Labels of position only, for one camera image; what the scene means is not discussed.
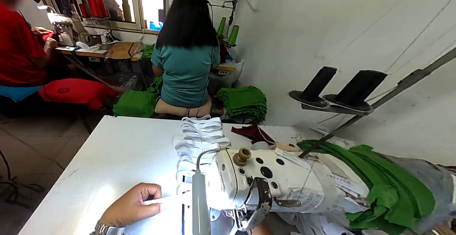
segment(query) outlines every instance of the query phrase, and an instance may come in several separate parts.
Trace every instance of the wristwatch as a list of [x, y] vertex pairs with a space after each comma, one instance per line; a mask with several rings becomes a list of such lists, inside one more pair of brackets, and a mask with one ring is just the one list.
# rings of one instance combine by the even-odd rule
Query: wristwatch
[[104, 225], [98, 220], [97, 225], [95, 225], [95, 231], [91, 235], [122, 235], [124, 234], [124, 229], [125, 227]]

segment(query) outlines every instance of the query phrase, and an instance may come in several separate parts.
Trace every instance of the green thread cone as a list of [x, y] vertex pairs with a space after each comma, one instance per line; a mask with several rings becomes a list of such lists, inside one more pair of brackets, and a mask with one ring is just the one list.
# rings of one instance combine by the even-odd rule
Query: green thread cone
[[233, 29], [231, 29], [231, 34], [229, 35], [228, 39], [228, 44], [229, 45], [235, 45], [236, 44], [236, 39], [238, 37], [238, 32], [239, 32], [239, 26], [235, 25]]
[[221, 36], [223, 35], [223, 31], [225, 30], [225, 22], [226, 22], [227, 18], [226, 17], [222, 17], [222, 20], [220, 21], [220, 25], [218, 26], [218, 30], [217, 30], [217, 35]]

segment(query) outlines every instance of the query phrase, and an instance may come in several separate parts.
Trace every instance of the long black hair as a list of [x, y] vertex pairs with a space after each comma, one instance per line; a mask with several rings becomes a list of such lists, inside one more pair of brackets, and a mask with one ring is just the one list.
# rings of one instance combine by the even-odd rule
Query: long black hair
[[207, 0], [173, 1], [158, 34], [156, 47], [164, 45], [185, 48], [219, 46], [217, 32], [209, 17]]

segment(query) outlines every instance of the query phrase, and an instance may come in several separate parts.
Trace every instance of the sewing machine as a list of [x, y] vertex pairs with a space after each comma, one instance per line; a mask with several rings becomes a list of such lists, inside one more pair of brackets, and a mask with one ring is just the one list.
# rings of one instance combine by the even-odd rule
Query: sewing machine
[[302, 159], [299, 153], [280, 149], [220, 150], [206, 172], [207, 206], [223, 211], [235, 220], [237, 230], [247, 232], [269, 212], [344, 212], [347, 192], [336, 185], [338, 175], [333, 172], [347, 177], [341, 172], [346, 167], [328, 157]]
[[96, 37], [87, 32], [80, 20], [56, 13], [48, 13], [48, 18], [58, 33], [59, 45], [76, 46], [77, 41], [83, 42], [88, 46], [98, 43]]

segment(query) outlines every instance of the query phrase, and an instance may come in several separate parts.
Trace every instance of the blue fabric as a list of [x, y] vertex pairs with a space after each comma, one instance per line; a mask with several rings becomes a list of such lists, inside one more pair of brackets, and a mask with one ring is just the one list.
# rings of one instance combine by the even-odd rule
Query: blue fabric
[[28, 96], [31, 96], [43, 87], [43, 85], [31, 87], [15, 87], [0, 85], [0, 95], [11, 98], [14, 102], [20, 102], [21, 100], [27, 98]]
[[210, 65], [216, 68], [220, 64], [220, 48], [163, 46], [154, 49], [151, 61], [163, 69], [162, 100], [176, 107], [196, 108], [206, 103]]

